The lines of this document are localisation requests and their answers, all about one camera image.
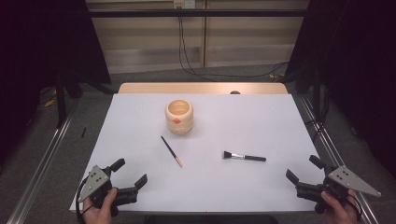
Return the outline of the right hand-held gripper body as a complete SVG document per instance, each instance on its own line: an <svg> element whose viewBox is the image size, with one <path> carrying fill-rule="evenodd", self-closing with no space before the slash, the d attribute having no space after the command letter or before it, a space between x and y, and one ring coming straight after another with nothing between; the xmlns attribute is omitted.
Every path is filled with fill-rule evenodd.
<svg viewBox="0 0 396 224"><path fill-rule="evenodd" d="M323 191L330 193L340 204L348 203L351 189L375 197L382 196L380 191L366 183L345 166L340 166L328 172L321 184L303 183L298 177L295 177L295 188L299 198L316 203L315 211L318 214L323 214L330 208L321 197Z"/></svg>

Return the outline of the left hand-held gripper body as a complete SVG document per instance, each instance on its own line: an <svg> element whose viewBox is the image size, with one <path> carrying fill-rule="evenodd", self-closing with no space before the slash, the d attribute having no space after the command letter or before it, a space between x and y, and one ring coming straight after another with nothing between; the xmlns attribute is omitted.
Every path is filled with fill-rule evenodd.
<svg viewBox="0 0 396 224"><path fill-rule="evenodd" d="M110 171L110 166L100 168L94 165L88 176L82 181L78 189L78 204L81 204L86 198L92 200L92 206L101 208L108 192L113 188L110 177L114 172ZM111 216L116 217L119 214L119 206L136 203L138 189L133 186L126 189L118 189L117 196L111 205Z"/></svg>

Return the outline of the thin black brush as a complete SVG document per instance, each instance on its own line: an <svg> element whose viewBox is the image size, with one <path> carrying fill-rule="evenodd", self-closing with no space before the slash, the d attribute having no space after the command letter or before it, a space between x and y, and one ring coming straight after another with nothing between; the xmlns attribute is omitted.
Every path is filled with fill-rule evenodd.
<svg viewBox="0 0 396 224"><path fill-rule="evenodd" d="M169 150L169 152L172 154L173 158L176 160L177 164L180 167L183 167L183 164L182 164L181 160L178 158L178 156L176 155L174 150L169 146L169 144L167 143L167 141L164 139L163 136L161 136L161 139L163 140L163 142L164 142L165 146L167 147L167 149Z"/></svg>

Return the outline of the black makeup brush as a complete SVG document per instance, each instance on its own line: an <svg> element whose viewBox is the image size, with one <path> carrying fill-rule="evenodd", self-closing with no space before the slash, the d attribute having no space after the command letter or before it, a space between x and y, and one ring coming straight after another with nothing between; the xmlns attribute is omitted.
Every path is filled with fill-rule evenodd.
<svg viewBox="0 0 396 224"><path fill-rule="evenodd" d="M256 156L250 156L250 155L237 154L237 153L232 153L232 152L228 152L228 151L223 151L223 159L266 161L266 158L264 158L264 157L256 157Z"/></svg>

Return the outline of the round wooden cup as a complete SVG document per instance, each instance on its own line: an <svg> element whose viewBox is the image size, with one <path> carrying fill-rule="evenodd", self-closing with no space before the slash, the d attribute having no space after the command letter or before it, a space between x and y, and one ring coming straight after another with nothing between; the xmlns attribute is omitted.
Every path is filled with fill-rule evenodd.
<svg viewBox="0 0 396 224"><path fill-rule="evenodd" d="M193 127L193 106L183 99L170 102L164 110L166 125L170 132L186 134Z"/></svg>

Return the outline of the person's left hand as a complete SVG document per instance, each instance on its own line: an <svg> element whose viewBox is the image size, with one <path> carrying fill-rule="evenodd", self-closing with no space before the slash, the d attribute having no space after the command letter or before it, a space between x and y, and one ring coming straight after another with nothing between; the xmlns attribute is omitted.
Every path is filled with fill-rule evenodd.
<svg viewBox="0 0 396 224"><path fill-rule="evenodd" d="M110 190L105 197L103 205L101 208L95 208L92 206L92 200L90 198L86 198L83 202L83 210L85 213L83 214L83 219L86 224L111 224L112 216L111 216L111 205L114 202L117 196L118 190L113 188Z"/></svg>

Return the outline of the person's right hand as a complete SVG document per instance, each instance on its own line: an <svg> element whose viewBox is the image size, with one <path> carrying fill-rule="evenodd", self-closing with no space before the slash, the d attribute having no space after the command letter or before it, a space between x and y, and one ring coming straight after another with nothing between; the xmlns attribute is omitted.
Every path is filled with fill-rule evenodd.
<svg viewBox="0 0 396 224"><path fill-rule="evenodd" d="M341 205L329 192L322 191L321 198L330 206L326 211L327 224L358 224L358 212L353 198L354 191L348 191L347 203Z"/></svg>

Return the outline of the white table mat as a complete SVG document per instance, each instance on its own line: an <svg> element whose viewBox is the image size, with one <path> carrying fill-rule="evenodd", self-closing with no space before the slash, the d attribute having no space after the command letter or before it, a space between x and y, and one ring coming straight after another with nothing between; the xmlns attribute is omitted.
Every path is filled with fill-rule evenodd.
<svg viewBox="0 0 396 224"><path fill-rule="evenodd" d="M171 133L164 110L173 94L117 94L88 162L106 167L126 163L111 176L126 188L148 176L137 202L126 210L141 213L263 213L311 211L286 178L318 184L322 170L303 119L289 94L187 94L194 109L192 129ZM180 167L165 146L181 160ZM266 161L223 159L223 151L264 157Z"/></svg>

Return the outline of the black curtain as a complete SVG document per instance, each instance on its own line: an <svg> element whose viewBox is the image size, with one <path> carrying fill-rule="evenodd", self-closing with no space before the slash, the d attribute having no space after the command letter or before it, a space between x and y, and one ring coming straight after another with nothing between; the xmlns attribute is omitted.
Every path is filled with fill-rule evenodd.
<svg viewBox="0 0 396 224"><path fill-rule="evenodd" d="M0 0L0 166L25 134L40 92L60 81L111 82L87 0Z"/></svg>
<svg viewBox="0 0 396 224"><path fill-rule="evenodd" d="M316 77L396 179L396 0L309 0L286 77Z"/></svg>

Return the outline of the black horizontal bar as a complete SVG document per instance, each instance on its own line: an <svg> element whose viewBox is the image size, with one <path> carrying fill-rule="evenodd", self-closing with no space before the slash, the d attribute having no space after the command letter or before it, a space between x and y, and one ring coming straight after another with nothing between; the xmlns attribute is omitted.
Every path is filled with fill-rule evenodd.
<svg viewBox="0 0 396 224"><path fill-rule="evenodd" d="M90 10L92 18L146 18L146 17L305 17L306 9L142 9Z"/></svg>

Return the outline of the aluminium floor rail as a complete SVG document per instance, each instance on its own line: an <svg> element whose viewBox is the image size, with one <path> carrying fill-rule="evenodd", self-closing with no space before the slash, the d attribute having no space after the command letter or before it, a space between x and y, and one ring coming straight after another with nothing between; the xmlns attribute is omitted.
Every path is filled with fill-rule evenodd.
<svg viewBox="0 0 396 224"><path fill-rule="evenodd" d="M67 115L61 126L56 129L49 145L46 148L46 152L35 169L35 173L29 180L28 186L21 195L17 205L15 206L13 212L11 213L7 224L23 224L34 201L36 195L38 194L42 183L47 175L47 172L52 164L52 161L64 140L64 136L68 131L70 122L76 112L78 107L79 99L72 100L66 107Z"/></svg>
<svg viewBox="0 0 396 224"><path fill-rule="evenodd" d="M344 160L342 159L327 130L324 128L324 124L315 120L313 104L306 96L301 98L301 103L304 107L305 114L309 117L309 126L313 127L315 130L313 142L318 141L318 144L321 147L324 147L330 160L332 161L332 164L337 166L344 165ZM375 217L374 211L372 210L364 194L356 190L355 197L356 202L361 206L362 223L379 224L377 218Z"/></svg>

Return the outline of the black stand post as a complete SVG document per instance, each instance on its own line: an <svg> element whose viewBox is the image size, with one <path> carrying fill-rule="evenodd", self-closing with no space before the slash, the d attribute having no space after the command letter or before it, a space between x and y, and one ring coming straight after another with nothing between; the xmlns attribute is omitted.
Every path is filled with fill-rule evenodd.
<svg viewBox="0 0 396 224"><path fill-rule="evenodd" d="M315 81L313 85L313 109L315 120L321 120L320 115L320 74L318 69L315 70Z"/></svg>
<svg viewBox="0 0 396 224"><path fill-rule="evenodd" d="M58 73L56 79L56 99L58 106L58 124L57 127L61 128L66 120L66 105L64 99L64 82L63 82L63 74L61 72Z"/></svg>

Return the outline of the wall socket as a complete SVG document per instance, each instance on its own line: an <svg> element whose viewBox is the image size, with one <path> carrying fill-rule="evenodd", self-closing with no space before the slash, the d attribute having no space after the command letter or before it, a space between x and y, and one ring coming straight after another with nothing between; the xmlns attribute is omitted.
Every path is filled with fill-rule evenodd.
<svg viewBox="0 0 396 224"><path fill-rule="evenodd" d="M196 9L195 0L173 0L175 9Z"/></svg>

